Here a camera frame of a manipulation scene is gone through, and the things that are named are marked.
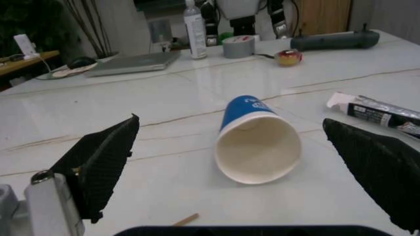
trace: laptop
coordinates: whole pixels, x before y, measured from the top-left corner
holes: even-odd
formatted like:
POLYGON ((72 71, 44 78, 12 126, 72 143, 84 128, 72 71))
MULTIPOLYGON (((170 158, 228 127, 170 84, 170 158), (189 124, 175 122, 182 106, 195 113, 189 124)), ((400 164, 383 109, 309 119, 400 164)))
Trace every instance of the laptop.
POLYGON ((179 56, 180 51, 114 58, 105 63, 98 64, 85 74, 87 76, 102 76, 164 70, 179 56))

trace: wooden cabinet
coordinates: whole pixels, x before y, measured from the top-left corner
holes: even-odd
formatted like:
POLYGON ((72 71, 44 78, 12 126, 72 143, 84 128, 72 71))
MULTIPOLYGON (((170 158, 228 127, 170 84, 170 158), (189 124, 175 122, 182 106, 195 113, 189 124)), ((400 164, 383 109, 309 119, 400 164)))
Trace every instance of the wooden cabinet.
POLYGON ((300 12, 298 29, 305 35, 347 30, 351 0, 295 0, 300 12))

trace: plant stems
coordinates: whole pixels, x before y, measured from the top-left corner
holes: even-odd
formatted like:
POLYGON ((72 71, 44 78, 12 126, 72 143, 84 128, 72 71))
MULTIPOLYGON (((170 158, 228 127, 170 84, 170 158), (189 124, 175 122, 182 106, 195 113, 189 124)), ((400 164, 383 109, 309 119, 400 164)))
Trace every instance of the plant stems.
POLYGON ((99 38, 99 34, 98 34, 97 29, 96 29, 96 24, 95 24, 95 21, 93 20, 92 13, 90 12, 89 5, 86 2, 86 0, 81 0, 81 3, 82 3, 82 6, 83 6, 83 8, 85 10, 86 16, 88 17, 88 21, 89 21, 90 26, 91 26, 91 28, 93 30, 93 33, 95 34, 95 37, 96 37, 97 42, 99 44, 99 47, 101 48, 101 51, 104 53, 104 51, 105 51, 104 50, 104 46, 102 45, 102 42, 101 42, 101 40, 99 38))
POLYGON ((99 15, 98 7, 96 5, 95 0, 90 0, 90 3, 87 0, 76 0, 76 1, 80 2, 79 6, 76 4, 75 0, 64 0, 73 18, 76 20, 77 24, 83 30, 90 44, 95 50, 97 57, 104 58, 104 57, 109 56, 111 54, 111 44, 109 42, 108 35, 102 24, 102 20, 99 15), (93 31, 93 34, 89 30, 85 21, 83 20, 83 17, 81 14, 82 12, 80 11, 81 9, 83 10, 83 13, 87 17, 87 20, 93 31))
POLYGON ((102 54, 100 48, 97 46, 95 40, 93 39, 92 35, 86 28, 85 23, 82 20, 82 17, 80 16, 80 13, 77 10, 77 6, 74 2, 74 0, 65 0, 65 3, 70 10, 70 13, 73 15, 74 19, 76 20, 77 24, 80 26, 80 28, 85 33, 86 37, 88 38, 90 44, 92 45, 93 49, 95 50, 96 55, 99 57, 99 55, 102 54))
POLYGON ((106 54, 109 55, 111 54, 111 44, 109 43, 108 34, 106 33, 104 26, 102 24, 102 20, 98 11, 98 6, 96 5, 96 0, 90 0, 90 1, 92 3, 93 9, 95 10, 96 16, 98 18, 99 27, 101 29, 101 34, 102 34, 102 40, 104 41, 104 44, 105 44, 106 54))

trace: white bottle label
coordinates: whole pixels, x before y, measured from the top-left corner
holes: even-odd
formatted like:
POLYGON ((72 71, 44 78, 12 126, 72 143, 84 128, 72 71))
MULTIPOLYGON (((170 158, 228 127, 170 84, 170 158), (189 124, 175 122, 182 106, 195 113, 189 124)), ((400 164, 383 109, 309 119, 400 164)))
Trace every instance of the white bottle label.
POLYGON ((206 31, 204 29, 203 18, 201 14, 184 17, 187 28, 188 39, 190 43, 191 56, 193 58, 202 58, 206 53, 206 31))

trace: white table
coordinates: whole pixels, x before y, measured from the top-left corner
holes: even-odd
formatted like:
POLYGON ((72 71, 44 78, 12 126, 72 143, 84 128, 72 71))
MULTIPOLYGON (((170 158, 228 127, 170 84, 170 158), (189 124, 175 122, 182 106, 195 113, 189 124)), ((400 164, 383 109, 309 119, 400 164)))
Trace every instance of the white table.
MULTIPOLYGON (((287 49, 288 40, 259 42, 258 53, 287 49)), ((20 198, 30 177, 52 166, 85 134, 131 113, 141 119, 133 156, 97 224, 86 236, 141 225, 170 225, 193 213, 192 225, 370 226, 409 235, 366 194, 322 131, 329 117, 419 143, 374 124, 330 111, 333 92, 362 94, 420 110, 420 47, 381 32, 368 50, 304 53, 297 66, 248 57, 182 56, 165 71, 31 80, 0 93, 0 182, 20 198), (241 94, 262 99, 300 133, 302 161, 285 177, 262 185, 235 183, 213 159, 223 110, 241 94)))

